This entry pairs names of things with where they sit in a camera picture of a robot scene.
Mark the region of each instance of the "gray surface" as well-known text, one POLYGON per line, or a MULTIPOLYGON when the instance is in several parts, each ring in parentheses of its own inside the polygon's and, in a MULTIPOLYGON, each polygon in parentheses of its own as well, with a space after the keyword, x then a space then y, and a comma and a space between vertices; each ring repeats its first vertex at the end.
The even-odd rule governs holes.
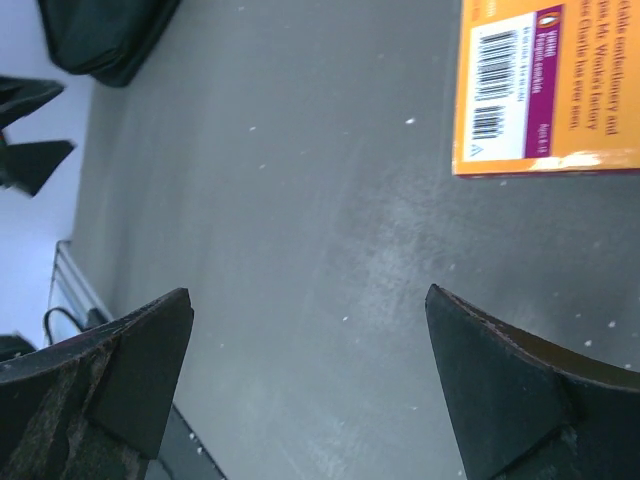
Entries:
POLYGON ((640 180, 451 177, 458 17, 185 0, 95 92, 74 256, 117 315, 191 289, 176 400, 232 480, 460 478, 432 282, 640 365, 640 180))

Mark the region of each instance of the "purple label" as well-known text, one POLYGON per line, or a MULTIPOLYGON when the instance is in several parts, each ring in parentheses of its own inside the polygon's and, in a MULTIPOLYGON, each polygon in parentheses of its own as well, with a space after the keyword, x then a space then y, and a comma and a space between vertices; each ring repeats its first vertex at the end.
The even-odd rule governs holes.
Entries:
POLYGON ((533 40, 525 158, 551 155, 562 5, 540 10, 533 40))

